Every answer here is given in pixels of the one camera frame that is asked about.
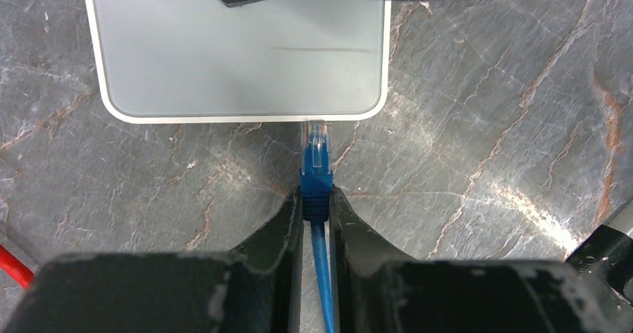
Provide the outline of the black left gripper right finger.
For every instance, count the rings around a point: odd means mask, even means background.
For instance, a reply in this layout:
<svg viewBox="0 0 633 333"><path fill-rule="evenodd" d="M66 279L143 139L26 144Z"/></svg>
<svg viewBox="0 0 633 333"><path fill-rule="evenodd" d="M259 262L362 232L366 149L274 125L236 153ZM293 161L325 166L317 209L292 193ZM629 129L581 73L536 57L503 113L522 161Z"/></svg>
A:
<svg viewBox="0 0 633 333"><path fill-rule="evenodd" d="M330 197L336 332L630 332L632 304L565 261L422 261Z"/></svg>

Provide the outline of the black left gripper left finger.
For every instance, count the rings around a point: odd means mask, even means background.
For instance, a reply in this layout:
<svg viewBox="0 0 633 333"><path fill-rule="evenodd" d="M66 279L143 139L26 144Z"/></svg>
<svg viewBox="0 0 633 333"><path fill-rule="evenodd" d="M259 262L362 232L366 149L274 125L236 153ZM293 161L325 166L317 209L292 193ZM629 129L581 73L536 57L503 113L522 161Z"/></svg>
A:
<svg viewBox="0 0 633 333"><path fill-rule="evenodd" d="M61 255L36 275L6 332L298 332L299 192L224 252Z"/></svg>

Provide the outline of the white network switch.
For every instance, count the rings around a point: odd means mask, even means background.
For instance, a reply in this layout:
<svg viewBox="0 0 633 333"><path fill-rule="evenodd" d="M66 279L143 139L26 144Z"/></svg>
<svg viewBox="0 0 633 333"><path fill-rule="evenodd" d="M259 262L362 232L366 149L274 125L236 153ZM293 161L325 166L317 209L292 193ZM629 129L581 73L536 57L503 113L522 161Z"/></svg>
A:
<svg viewBox="0 0 633 333"><path fill-rule="evenodd" d="M389 1L85 4L101 98L124 122L355 121L387 99Z"/></svg>

